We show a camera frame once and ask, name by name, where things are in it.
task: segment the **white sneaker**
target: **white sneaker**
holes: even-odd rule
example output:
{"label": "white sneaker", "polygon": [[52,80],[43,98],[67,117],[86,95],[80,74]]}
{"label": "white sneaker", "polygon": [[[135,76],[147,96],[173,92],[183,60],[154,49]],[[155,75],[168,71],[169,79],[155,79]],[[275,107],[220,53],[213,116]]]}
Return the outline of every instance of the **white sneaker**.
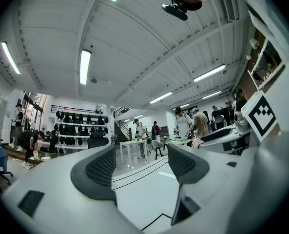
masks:
{"label": "white sneaker", "polygon": [[22,163],[22,165],[23,165],[23,167],[25,168],[25,169],[27,169],[27,170],[29,170],[29,169],[31,169],[31,167],[27,164],[27,162],[23,162]]}

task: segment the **floor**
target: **floor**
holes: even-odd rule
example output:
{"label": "floor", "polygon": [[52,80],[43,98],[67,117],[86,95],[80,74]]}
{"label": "floor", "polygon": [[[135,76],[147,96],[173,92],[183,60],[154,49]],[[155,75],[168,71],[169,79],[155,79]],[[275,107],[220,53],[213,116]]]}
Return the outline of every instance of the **floor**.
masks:
{"label": "floor", "polygon": [[[165,151],[162,151],[163,155],[168,154],[167,148],[165,148]],[[120,158],[120,148],[116,148],[116,169],[114,170],[113,177],[125,174],[127,172],[132,171],[132,169],[136,169],[139,167],[142,167],[152,161],[155,160],[155,151],[151,150],[151,154],[148,157],[148,160],[144,159],[138,159],[137,158],[137,150],[133,150],[131,148],[131,158],[133,160],[133,165],[132,168],[128,167],[128,155],[127,155],[127,148],[123,149],[123,159],[124,163],[121,163],[121,158]],[[24,174],[28,173],[29,170],[25,169],[22,165],[23,161],[22,160],[15,160],[11,157],[8,157],[8,166],[7,170],[13,174],[13,177],[10,175],[5,175],[12,183],[20,179]],[[2,191],[5,191],[8,187],[9,184],[6,180],[0,177],[0,187]]]}

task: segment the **black line on floor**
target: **black line on floor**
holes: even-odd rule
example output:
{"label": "black line on floor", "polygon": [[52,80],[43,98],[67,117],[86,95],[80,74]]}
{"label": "black line on floor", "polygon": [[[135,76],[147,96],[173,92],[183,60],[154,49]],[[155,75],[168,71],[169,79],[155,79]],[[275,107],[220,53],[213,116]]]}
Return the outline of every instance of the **black line on floor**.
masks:
{"label": "black line on floor", "polygon": [[[164,163],[164,164],[161,165],[160,167],[156,168],[154,171],[151,171],[149,174],[146,174],[146,175],[144,175],[143,177],[138,178],[137,180],[135,180],[135,181],[133,181],[133,182],[130,182],[129,184],[126,184],[126,185],[130,185],[130,184],[132,184],[132,183],[134,183],[134,182],[136,182],[136,181],[138,181],[138,180],[146,177],[147,175],[150,175],[151,173],[155,172],[156,170],[158,170],[159,168],[161,168],[162,166],[164,166],[164,165],[166,165],[166,164],[167,164],[167,163]],[[119,188],[122,188],[122,187],[124,187],[124,186],[126,186],[126,185],[123,185],[123,186],[121,186],[121,187],[117,187],[117,188],[113,189],[113,191],[115,191],[115,190],[117,190],[117,189],[119,189]]]}
{"label": "black line on floor", "polygon": [[148,228],[149,226],[151,226],[154,222],[156,222],[161,216],[166,216],[166,217],[168,217],[168,218],[170,218],[171,219],[171,217],[169,217],[168,215],[166,215],[166,214],[161,214],[161,215],[159,215],[155,220],[153,220],[151,223],[149,223],[146,227],[144,227],[143,229],[141,229],[142,231],[143,230],[145,230],[146,228]]}
{"label": "black line on floor", "polygon": [[[137,173],[135,173],[135,174],[138,174],[138,173],[140,173],[140,172],[142,172],[142,171],[144,171],[144,170],[146,170],[146,169],[148,169],[148,168],[150,168],[150,167],[152,167],[152,166],[149,166],[149,167],[147,167],[147,168],[145,168],[145,169],[143,169],[143,170],[141,170],[141,171],[139,171],[139,172],[137,172]],[[131,175],[127,176],[127,177],[120,178],[120,179],[118,179],[118,180],[113,180],[112,182],[120,181],[120,180],[122,180],[122,179],[125,179],[125,178],[128,178],[128,177],[131,177],[132,175],[135,175],[135,174],[131,174]]]}

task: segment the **white table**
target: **white table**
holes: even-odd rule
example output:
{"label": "white table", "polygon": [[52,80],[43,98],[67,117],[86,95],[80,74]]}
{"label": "white table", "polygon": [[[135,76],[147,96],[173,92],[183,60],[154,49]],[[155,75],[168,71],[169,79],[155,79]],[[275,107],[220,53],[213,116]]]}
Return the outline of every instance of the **white table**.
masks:
{"label": "white table", "polygon": [[144,156],[145,159],[148,158],[148,149],[146,148],[146,140],[140,140],[140,141],[136,141],[136,140],[131,140],[131,141],[126,141],[126,142],[121,142],[120,143],[120,158],[121,158],[121,163],[124,163],[124,158],[123,158],[123,146],[127,146],[127,152],[128,152],[128,159],[129,159],[129,165],[131,167],[132,165],[132,160],[131,160],[131,156],[130,156],[130,147],[133,145],[140,145],[143,144],[144,146]]}

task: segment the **white ceiling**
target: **white ceiling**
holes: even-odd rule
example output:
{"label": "white ceiling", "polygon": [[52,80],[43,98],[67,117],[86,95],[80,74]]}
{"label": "white ceiling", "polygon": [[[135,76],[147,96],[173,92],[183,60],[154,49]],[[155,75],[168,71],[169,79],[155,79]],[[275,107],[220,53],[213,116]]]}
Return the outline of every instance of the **white ceiling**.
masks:
{"label": "white ceiling", "polygon": [[[8,43],[21,75],[7,67],[1,45],[0,71],[18,89],[151,110],[228,93],[244,68],[251,34],[244,1],[236,1],[236,21],[228,21],[220,0],[211,0],[188,12],[186,22],[161,9],[169,2],[15,0],[0,19],[0,43]],[[82,49],[92,51],[88,79],[97,84],[79,83]],[[223,63],[226,74],[193,82]],[[149,104],[169,91],[172,96]]]}

